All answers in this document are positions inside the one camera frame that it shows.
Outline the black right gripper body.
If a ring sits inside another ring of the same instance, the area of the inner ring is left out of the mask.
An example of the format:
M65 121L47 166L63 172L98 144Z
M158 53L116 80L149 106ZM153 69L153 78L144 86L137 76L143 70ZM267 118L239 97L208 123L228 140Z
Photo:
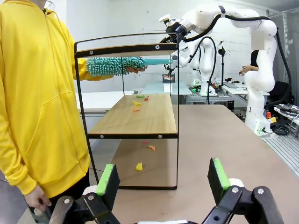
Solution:
M169 36L163 39L163 43L180 43L187 35L187 29L179 22L168 26L165 31Z

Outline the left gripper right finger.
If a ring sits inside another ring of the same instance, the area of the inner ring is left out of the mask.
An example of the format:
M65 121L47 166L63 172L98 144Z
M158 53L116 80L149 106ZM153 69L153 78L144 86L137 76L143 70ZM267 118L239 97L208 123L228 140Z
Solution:
M249 224L283 224L276 201L266 186L247 190L239 179L229 179L219 158L211 158L208 181L215 206L204 224L228 224L234 215L244 216Z

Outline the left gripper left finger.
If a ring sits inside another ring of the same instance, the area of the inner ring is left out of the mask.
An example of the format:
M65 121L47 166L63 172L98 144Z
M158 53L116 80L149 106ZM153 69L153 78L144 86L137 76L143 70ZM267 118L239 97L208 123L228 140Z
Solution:
M71 196L59 198L50 218L51 224L118 224L112 213L120 179L116 165L107 164L95 192L75 200Z

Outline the person's left hand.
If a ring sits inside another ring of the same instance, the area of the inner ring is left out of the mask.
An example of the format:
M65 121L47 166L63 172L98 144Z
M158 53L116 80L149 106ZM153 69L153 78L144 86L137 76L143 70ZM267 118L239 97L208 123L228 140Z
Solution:
M145 66L144 68L133 68L133 67L126 67L126 71L128 73L135 73L138 74L139 72L144 72L147 69L148 66Z

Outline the person's right hand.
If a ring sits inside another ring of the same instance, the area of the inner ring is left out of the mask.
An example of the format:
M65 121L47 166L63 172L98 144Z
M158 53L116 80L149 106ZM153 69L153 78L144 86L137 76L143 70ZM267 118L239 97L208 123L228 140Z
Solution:
M24 195L24 198L30 207L39 209L40 211L45 211L52 205L39 185L36 185L30 193Z

